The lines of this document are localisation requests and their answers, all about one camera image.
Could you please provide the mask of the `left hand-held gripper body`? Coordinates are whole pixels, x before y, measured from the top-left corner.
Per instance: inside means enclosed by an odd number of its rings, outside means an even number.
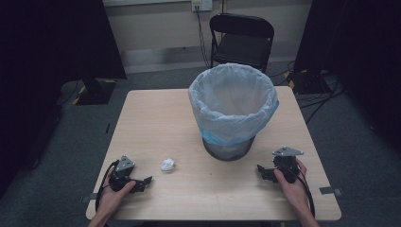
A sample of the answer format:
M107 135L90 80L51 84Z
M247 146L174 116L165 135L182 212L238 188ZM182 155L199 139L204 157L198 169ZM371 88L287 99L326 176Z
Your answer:
M113 168L109 179L109 186L113 191L120 191L127 183L131 182L130 175L135 167L129 157L123 155L116 166Z

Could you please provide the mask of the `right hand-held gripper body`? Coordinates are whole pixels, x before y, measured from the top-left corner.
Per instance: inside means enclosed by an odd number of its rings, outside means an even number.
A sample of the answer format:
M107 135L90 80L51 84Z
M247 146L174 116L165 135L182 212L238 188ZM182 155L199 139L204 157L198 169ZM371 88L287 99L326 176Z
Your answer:
M275 167L283 173L288 183L294 183L300 173L296 157L304 153L295 148L282 147L272 154Z

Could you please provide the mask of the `black mesh trash bin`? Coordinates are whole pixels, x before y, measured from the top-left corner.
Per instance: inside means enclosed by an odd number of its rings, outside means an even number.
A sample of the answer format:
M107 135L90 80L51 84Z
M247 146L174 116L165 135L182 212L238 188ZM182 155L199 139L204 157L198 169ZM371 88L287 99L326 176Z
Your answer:
M224 162L232 162L243 158L251 149L255 137L249 140L233 144L230 146L220 146L208 143L205 139L202 139L203 145L206 151L215 159Z

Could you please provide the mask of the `pale blue plastic bin liner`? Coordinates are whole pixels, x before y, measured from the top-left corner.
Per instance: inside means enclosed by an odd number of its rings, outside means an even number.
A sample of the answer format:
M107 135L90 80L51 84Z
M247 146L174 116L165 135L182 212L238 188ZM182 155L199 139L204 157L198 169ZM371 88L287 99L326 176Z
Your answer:
M188 96L202 138L231 146L256 136L278 109L270 78L249 65L225 63L200 73Z

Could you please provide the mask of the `person's left hand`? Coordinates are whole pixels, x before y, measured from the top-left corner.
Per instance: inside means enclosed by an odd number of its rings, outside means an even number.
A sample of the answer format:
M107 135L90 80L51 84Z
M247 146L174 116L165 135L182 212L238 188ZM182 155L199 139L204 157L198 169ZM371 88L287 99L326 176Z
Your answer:
M96 216L101 220L109 219L117 210L126 195L130 193L136 182L127 183L119 191L113 191L109 185L112 171L110 170L100 193L100 200L96 211Z

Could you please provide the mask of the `person's right hand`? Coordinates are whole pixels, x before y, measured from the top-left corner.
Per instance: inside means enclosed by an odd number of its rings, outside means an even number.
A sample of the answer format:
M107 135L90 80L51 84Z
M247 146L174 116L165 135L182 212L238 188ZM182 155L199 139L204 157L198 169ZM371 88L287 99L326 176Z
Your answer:
M274 175L296 216L300 218L301 216L311 215L303 184L299 180L294 183L288 183L280 170L274 170Z

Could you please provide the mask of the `black stand base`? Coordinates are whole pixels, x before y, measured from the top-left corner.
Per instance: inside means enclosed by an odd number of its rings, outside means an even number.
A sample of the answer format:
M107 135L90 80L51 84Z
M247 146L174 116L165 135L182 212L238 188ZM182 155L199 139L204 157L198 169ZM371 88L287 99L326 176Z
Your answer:
M113 94L115 79L96 79L89 84L82 80L66 82L61 87L61 96L57 104L71 105L107 105Z

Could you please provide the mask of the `black box with yellow tape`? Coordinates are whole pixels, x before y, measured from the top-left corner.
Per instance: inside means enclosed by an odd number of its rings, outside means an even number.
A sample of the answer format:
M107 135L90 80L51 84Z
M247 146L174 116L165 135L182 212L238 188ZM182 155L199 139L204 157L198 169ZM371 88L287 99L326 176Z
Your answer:
M329 94L331 89L320 74L312 74L306 70L301 72L286 72L285 81L294 94L313 95Z

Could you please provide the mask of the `black folding chair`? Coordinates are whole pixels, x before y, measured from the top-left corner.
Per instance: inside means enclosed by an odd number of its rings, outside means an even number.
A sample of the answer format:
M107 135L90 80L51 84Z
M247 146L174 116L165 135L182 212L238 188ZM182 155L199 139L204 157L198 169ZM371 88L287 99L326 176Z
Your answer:
M257 16L220 13L209 21L212 34L211 66L218 63L250 65L267 70L274 28Z

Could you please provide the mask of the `black curtain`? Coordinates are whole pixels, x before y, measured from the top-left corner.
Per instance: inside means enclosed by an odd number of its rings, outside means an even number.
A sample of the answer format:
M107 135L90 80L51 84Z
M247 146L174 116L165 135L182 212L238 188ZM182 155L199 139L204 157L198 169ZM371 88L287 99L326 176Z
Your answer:
M64 83L125 76L103 0L0 0L0 199L36 161Z
M401 0L312 0L294 70L323 69L401 152Z

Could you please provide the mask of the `white wall outlet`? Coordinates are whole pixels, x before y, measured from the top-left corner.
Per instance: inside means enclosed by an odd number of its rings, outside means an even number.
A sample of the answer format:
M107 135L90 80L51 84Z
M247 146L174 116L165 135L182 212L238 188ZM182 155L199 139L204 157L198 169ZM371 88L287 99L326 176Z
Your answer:
M191 10L194 12L211 11L213 0L191 0Z

